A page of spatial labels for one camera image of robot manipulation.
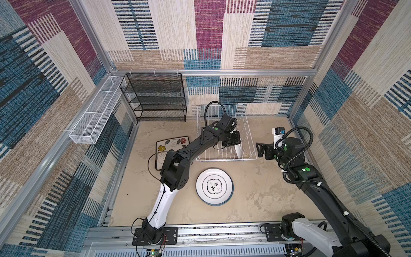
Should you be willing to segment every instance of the printed logo on plate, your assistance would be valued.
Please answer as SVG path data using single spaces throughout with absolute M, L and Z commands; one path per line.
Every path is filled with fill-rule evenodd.
M 223 186 L 219 179 L 210 179 L 207 182 L 207 191 L 210 194 L 218 194 L 223 190 Z

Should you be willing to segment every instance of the white plate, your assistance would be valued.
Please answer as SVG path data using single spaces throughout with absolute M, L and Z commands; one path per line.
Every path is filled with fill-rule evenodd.
M 212 206 L 225 204 L 233 195 L 234 184 L 230 176 L 216 168 L 203 171 L 196 182 L 197 194 Z

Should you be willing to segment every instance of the black metal mesh shelf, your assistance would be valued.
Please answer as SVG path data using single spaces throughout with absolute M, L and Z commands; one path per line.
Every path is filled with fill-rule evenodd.
M 120 89 L 138 121 L 185 121 L 182 76 L 178 73 L 127 73 Z

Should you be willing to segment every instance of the carpet wall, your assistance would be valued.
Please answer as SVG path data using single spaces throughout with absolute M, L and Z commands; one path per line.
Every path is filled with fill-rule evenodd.
M 0 7 L 1 215 L 105 70 L 68 0 L 0 0 Z M 120 100 L 97 144 L 70 145 L 0 256 L 79 252 L 131 129 Z
M 411 256 L 410 28 L 410 1 L 360 0 L 293 118 L 313 131 L 331 188 L 392 256 Z
M 309 69 L 343 2 L 84 0 L 84 5 L 117 69 Z M 192 107 L 220 100 L 247 104 L 253 114 L 287 114 L 301 85 L 271 91 L 287 85 L 267 80 L 187 77 L 187 100 Z

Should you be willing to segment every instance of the white robotic arm segment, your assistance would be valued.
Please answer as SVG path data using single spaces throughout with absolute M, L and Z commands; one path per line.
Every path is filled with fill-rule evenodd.
M 307 240 L 327 257 L 334 255 L 333 246 L 342 246 L 334 232 L 324 231 L 306 218 L 298 218 L 292 222 L 292 225 L 297 236 Z
M 178 189 L 170 192 L 170 188 L 167 185 L 160 185 L 160 192 L 155 201 L 153 210 L 147 217 L 149 224 L 152 227 L 161 228 L 166 223 L 167 214 L 169 213 L 169 209 L 177 192 Z

